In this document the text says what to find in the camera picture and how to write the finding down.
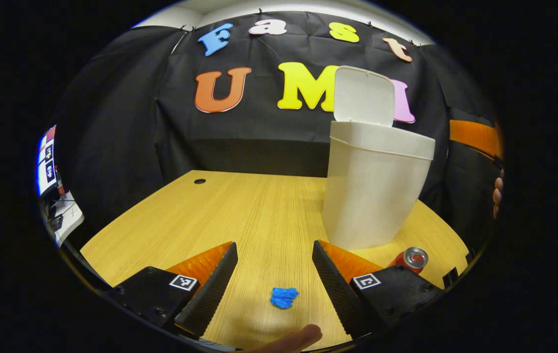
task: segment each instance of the white trash bin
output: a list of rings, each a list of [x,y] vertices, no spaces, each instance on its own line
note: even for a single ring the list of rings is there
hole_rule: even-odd
[[[393,114],[389,78],[337,69],[322,217],[329,241],[340,248],[390,243],[427,178],[436,141],[391,127]]]

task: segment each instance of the keyboard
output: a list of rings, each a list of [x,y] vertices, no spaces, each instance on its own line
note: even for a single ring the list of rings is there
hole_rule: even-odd
[[[54,217],[53,219],[50,220],[50,225],[52,226],[52,228],[54,229],[54,231],[56,232],[57,230],[61,229],[61,223],[63,221],[63,215],[57,215],[57,217]]]

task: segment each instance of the blue play dough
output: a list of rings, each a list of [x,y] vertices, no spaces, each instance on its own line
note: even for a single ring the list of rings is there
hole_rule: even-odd
[[[287,309],[292,306],[292,302],[297,295],[296,288],[273,288],[270,302],[281,309]]]

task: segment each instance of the finger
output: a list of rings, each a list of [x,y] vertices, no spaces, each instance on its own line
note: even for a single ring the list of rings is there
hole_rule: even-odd
[[[311,346],[321,338],[320,327],[309,324],[301,331],[290,332],[274,342],[243,353],[296,353]]]
[[[501,192],[499,191],[499,189],[494,189],[494,191],[492,192],[492,200],[497,205],[501,203]]]
[[[496,180],[494,181],[494,188],[498,189],[502,194],[503,193],[503,179],[496,178]]]

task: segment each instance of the can lid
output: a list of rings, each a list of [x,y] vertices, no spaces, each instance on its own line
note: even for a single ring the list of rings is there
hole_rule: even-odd
[[[412,246],[408,250],[405,250],[403,259],[407,266],[411,268],[424,268],[429,261],[429,256],[427,252],[419,248],[418,246]]]

